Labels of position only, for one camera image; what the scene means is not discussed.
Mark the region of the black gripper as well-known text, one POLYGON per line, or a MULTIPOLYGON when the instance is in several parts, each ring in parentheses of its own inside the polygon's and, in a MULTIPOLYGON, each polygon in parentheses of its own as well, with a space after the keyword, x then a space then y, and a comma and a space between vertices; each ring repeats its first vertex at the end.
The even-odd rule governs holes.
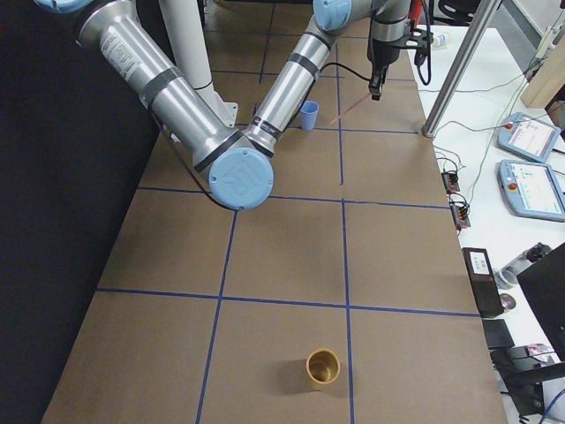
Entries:
POLYGON ((400 56, 400 49, 389 42, 381 42, 375 38, 368 41, 368 59, 372 64, 371 79, 368 89, 374 101, 379 101, 388 68, 400 56))

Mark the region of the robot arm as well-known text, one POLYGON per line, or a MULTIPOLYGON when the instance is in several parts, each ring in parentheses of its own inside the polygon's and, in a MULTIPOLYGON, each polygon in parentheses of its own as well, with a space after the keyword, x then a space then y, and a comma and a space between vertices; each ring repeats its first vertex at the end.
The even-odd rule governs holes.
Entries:
POLYGON ((275 145, 318 79, 338 37, 369 19, 369 91, 381 96, 388 67, 412 31, 408 1, 315 1, 313 16, 274 85, 244 129, 226 125, 205 95, 191 86, 180 60, 170 60, 142 28, 133 1, 40 1, 52 13, 76 13, 78 45, 98 49, 158 118, 192 153, 192 167, 225 208, 259 206, 275 182, 275 145))

